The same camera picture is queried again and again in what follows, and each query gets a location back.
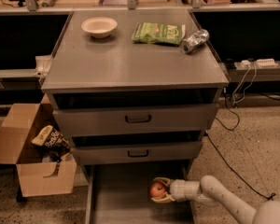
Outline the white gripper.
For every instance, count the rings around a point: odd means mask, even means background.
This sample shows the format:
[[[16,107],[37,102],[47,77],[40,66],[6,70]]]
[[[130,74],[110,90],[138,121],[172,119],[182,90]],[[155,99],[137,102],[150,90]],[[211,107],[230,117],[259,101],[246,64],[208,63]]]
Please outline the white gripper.
[[[182,179],[173,179],[168,177],[155,177],[152,182],[153,187],[169,188],[170,194],[164,193],[159,197],[152,197],[154,203],[172,203],[189,201],[192,198],[192,192],[189,182]]]

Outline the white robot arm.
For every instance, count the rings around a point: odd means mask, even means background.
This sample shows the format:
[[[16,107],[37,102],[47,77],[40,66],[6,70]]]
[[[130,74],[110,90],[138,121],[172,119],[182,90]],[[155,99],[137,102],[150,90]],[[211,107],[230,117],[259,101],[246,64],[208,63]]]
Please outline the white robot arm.
[[[268,201],[256,209],[211,175],[203,176],[200,181],[156,177],[149,193],[155,203],[193,201],[209,206],[220,203],[239,224],[280,224],[280,202]]]

